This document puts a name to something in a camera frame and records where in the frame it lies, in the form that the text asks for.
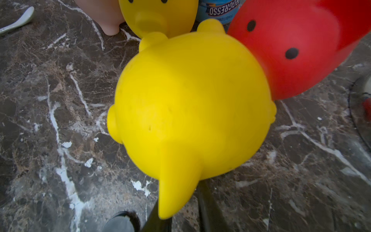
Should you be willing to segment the chrome mug tree stand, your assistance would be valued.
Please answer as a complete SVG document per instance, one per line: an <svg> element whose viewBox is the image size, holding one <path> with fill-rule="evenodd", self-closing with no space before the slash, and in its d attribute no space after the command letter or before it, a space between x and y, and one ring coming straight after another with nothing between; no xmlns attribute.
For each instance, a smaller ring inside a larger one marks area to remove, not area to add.
<svg viewBox="0 0 371 232"><path fill-rule="evenodd" d="M360 77L349 95L354 125L368 148L371 148L371 75Z"/></svg>

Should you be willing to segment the soup can blue label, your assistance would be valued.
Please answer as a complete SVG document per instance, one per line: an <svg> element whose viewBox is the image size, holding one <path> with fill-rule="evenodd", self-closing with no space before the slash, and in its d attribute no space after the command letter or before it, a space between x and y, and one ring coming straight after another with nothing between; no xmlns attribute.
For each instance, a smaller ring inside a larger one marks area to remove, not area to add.
<svg viewBox="0 0 371 232"><path fill-rule="evenodd" d="M223 25L231 23L240 5L240 0L199 0L196 21L216 19Z"/></svg>

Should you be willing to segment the white plastic spoon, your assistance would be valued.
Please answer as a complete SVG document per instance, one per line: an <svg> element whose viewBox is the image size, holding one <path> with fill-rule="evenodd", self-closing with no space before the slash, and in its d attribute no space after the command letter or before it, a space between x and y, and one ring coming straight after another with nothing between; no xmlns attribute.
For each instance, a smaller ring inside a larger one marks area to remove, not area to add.
<svg viewBox="0 0 371 232"><path fill-rule="evenodd" d="M16 22L4 28L1 28L1 35L5 35L7 32L10 32L12 30L15 30L30 23L33 19L34 11L35 8L33 6L29 7Z"/></svg>

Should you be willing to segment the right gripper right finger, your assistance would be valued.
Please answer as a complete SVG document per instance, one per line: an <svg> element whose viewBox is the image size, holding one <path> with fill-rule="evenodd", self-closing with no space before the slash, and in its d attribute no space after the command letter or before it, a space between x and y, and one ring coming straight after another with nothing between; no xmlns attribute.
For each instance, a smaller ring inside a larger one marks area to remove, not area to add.
<svg viewBox="0 0 371 232"><path fill-rule="evenodd" d="M228 232L228 225L217 205L206 180L197 186L197 199L201 232Z"/></svg>

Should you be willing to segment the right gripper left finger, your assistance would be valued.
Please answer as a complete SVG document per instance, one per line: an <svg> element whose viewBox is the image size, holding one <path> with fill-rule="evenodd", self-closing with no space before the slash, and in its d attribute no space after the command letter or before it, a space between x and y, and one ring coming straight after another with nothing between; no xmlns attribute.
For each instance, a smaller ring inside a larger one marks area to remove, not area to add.
<svg viewBox="0 0 371 232"><path fill-rule="evenodd" d="M151 211L146 223L140 232L171 232L173 218L160 219L158 216L158 201Z"/></svg>

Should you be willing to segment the yellow piggy bank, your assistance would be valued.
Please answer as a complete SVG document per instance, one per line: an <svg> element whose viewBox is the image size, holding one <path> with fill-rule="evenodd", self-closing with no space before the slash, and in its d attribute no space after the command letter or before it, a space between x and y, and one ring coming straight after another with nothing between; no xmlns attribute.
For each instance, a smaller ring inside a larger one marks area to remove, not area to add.
<svg viewBox="0 0 371 232"><path fill-rule="evenodd" d="M249 160L276 112L258 61L207 19L195 32L152 32L141 40L119 78L107 129L159 181L158 216L168 219L201 180Z"/></svg>
<svg viewBox="0 0 371 232"><path fill-rule="evenodd" d="M121 0L119 6L127 25L139 38L151 32L172 38L191 31L198 3L197 0Z"/></svg>

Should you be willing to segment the pink piggy bank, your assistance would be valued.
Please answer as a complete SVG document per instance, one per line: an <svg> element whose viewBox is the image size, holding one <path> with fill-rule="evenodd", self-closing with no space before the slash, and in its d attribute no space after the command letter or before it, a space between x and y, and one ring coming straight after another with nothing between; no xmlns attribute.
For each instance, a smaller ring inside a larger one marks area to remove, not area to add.
<svg viewBox="0 0 371 232"><path fill-rule="evenodd" d="M74 0L101 27L108 36L119 33L119 25L125 22L118 0Z"/></svg>

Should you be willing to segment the red piggy bank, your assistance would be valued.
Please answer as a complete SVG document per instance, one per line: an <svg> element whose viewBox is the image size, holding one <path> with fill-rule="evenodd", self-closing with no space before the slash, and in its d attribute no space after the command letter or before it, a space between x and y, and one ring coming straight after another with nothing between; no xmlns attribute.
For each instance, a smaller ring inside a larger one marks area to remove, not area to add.
<svg viewBox="0 0 371 232"><path fill-rule="evenodd" d="M283 100L326 78L370 30L370 1L246 1L228 34L258 60L272 98Z"/></svg>

